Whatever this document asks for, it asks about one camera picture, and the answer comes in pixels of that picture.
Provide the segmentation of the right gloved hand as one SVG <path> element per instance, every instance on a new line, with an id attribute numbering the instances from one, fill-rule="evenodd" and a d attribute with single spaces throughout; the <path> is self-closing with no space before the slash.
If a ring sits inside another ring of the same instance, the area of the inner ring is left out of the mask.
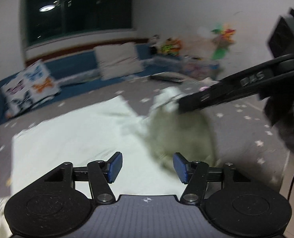
<path id="1" fill-rule="evenodd" d="M 294 99 L 269 97 L 263 111 L 287 149 L 294 153 Z"/>

